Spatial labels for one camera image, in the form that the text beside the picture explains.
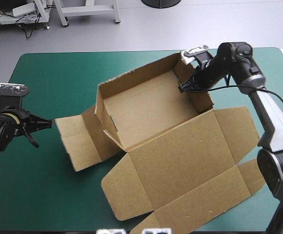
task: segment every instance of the metal frame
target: metal frame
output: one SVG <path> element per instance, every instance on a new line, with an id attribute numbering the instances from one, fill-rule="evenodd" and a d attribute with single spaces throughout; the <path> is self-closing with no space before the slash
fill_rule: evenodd
<path id="1" fill-rule="evenodd" d="M 38 9 L 38 12 L 40 13 L 39 22 L 40 23 L 47 23 L 49 21 L 49 15 L 51 8 L 44 9 L 43 3 L 41 0 L 34 0 L 34 3 L 36 4 L 36 7 Z M 53 0 L 49 0 L 48 3 L 51 5 L 53 4 Z M 17 22 L 18 19 L 9 17 L 9 16 L 0 16 L 0 23 L 1 24 L 14 24 Z M 21 19 L 17 23 L 34 23 L 34 20 L 29 19 Z"/>
<path id="2" fill-rule="evenodd" d="M 54 0 L 63 26 L 69 26 L 68 17 L 90 16 L 114 13 L 115 22 L 120 23 L 118 0 L 112 0 L 112 5 L 95 5 L 95 0 L 86 0 L 85 6 L 64 7 L 62 0 Z"/>

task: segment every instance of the cart wheel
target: cart wheel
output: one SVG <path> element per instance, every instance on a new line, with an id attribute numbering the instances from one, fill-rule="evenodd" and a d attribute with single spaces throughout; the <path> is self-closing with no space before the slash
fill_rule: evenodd
<path id="1" fill-rule="evenodd" d="M 50 30 L 50 26 L 47 23 L 45 23 L 44 30 L 46 31 Z"/>
<path id="2" fill-rule="evenodd" d="M 65 18 L 65 20 L 67 21 L 67 25 L 64 25 L 63 27 L 68 27 L 69 26 L 69 19 L 68 19 L 68 17 L 64 17 Z"/>

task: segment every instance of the black base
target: black base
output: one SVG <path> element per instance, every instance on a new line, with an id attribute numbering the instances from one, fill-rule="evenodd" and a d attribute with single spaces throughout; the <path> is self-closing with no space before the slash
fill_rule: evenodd
<path id="1" fill-rule="evenodd" d="M 168 8 L 177 5 L 181 0 L 141 0 L 145 5 L 153 8 Z"/>

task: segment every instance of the box side wall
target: box side wall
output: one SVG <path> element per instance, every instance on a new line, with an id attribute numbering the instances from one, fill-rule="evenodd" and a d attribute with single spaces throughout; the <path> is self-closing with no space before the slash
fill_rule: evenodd
<path id="1" fill-rule="evenodd" d="M 181 82 L 185 82 L 194 73 L 194 68 L 190 64 L 186 66 L 181 60 L 179 60 L 176 66 L 174 67 L 173 71 L 177 77 L 181 75 Z M 214 103 L 212 102 L 208 93 L 186 93 L 186 95 L 190 98 L 195 110 L 199 114 L 213 108 Z"/>
<path id="2" fill-rule="evenodd" d="M 99 84 L 100 92 L 103 98 L 109 98 L 125 90 L 131 89 L 145 81 L 172 70 L 179 59 L 179 53 L 172 54 L 168 57 L 119 75 Z"/>

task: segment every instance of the metal bracket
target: metal bracket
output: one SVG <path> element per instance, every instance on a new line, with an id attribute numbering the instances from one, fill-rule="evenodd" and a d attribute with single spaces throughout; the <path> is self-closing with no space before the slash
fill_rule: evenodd
<path id="1" fill-rule="evenodd" d="M 189 64 L 196 61 L 195 56 L 204 53 L 208 50 L 207 45 L 202 45 L 193 49 L 184 50 L 181 52 L 181 60 L 184 64 Z"/>

